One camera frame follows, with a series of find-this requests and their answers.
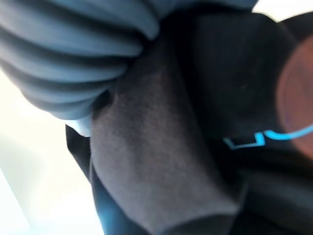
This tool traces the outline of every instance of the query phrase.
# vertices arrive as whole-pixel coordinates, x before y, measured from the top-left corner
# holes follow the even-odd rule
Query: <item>clothing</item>
[[[312,21],[201,7],[162,24],[84,139],[106,235],[312,234],[313,134],[290,134],[313,119]]]
[[[256,1],[2,0],[0,64],[32,104],[89,135],[92,104],[158,36],[162,19],[199,3],[251,9]]]

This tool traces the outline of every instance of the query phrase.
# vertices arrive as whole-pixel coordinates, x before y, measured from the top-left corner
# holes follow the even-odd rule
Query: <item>dark fabric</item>
[[[298,132],[313,120],[312,19],[202,8],[165,21],[94,112],[103,226],[112,206],[109,224],[134,228],[121,235],[313,234],[312,134]]]
[[[0,64],[33,105],[78,120],[164,17],[212,2],[251,9],[256,0],[1,0]]]

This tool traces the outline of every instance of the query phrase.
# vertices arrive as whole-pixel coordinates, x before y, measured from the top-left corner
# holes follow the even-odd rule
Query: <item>grey sleeve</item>
[[[64,120],[91,105],[171,12],[211,0],[1,0],[0,65],[35,106]],[[218,0],[252,7],[256,0]]]

